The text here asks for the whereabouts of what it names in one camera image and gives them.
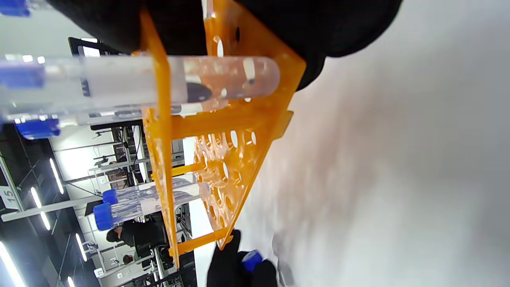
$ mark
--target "blue cap on tube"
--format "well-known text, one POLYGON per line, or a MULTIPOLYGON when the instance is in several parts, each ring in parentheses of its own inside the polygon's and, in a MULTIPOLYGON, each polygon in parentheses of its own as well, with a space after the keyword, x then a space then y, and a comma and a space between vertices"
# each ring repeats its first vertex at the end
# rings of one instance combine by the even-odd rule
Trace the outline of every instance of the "blue cap on tube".
POLYGON ((16 124, 19 133, 26 139, 42 139, 60 135, 59 120, 49 118, 45 121, 38 119, 16 124))
POLYGON ((253 250, 246 254, 241 261, 243 262, 243 266, 246 271, 253 272, 255 267, 262 263, 264 259, 258 250, 253 250))
POLYGON ((94 206, 94 216, 98 230, 113 228, 112 205, 108 202, 94 206))
POLYGON ((44 65, 36 62, 2 61, 0 62, 0 84, 8 89, 42 88, 44 65))
POLYGON ((0 14, 14 17, 28 17, 30 10, 26 0, 0 0, 0 14))
POLYGON ((117 198, 117 191, 115 189, 107 190, 103 193, 103 202, 108 202, 111 205, 119 203, 117 198))

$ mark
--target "gloved hand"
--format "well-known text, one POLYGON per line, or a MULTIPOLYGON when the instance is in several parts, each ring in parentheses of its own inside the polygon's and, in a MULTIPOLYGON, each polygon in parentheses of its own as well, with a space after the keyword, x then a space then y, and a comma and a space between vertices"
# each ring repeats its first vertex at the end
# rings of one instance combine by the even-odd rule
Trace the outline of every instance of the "gloved hand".
POLYGON ((221 251, 216 246, 207 272, 207 287, 277 287, 276 268, 264 260, 252 272, 241 262, 248 252, 238 252, 241 232, 232 231, 234 238, 221 251))

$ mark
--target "black sleeve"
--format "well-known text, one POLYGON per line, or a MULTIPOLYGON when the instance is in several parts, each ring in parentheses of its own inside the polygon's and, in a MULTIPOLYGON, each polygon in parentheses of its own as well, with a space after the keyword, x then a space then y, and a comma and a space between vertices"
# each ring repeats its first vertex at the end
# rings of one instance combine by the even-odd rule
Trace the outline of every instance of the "black sleeve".
MULTIPOLYGON (((402 0, 235 0, 307 63, 298 90, 322 71, 326 57, 343 57, 375 41, 402 0)), ((125 53, 140 48, 142 1, 48 0, 82 29, 125 53)), ((206 55, 201 0, 144 1, 166 53, 206 55)))
POLYGON ((140 49, 140 10, 145 3, 167 54, 207 55, 201 0, 47 1, 90 35, 124 53, 140 49))
POLYGON ((127 234, 137 234, 139 232, 143 232, 144 225, 143 223, 136 222, 134 220, 128 220, 124 221, 122 223, 122 232, 125 232, 127 234))

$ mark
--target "white wall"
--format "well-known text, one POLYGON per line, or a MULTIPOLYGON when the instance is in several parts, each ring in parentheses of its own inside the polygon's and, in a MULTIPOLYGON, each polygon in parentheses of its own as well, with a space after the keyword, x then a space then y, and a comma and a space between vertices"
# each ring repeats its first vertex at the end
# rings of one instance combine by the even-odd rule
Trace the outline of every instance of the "white wall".
POLYGON ((0 56, 70 56, 68 37, 90 37, 56 11, 35 11, 29 18, 0 17, 0 56))

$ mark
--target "plastic test tube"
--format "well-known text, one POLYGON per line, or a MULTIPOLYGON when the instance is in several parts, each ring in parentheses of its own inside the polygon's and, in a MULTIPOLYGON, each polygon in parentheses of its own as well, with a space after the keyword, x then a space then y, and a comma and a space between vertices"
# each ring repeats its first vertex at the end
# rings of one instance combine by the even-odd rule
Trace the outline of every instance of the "plastic test tube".
MULTIPOLYGON (((168 60, 175 104, 263 97, 275 91, 279 83, 278 66, 269 58, 168 60)), ((7 121, 26 122, 41 116, 156 107, 152 65, 150 57, 129 56, 46 59, 42 64, 0 61, 0 113, 7 121)))
MULTIPOLYGON (((205 182, 196 183, 191 174, 172 178, 174 207, 202 198, 211 193, 205 182)), ((154 183, 128 187, 104 193, 103 204, 94 207, 96 225, 99 230, 113 228, 116 224, 150 213, 161 211, 161 201, 154 183)))

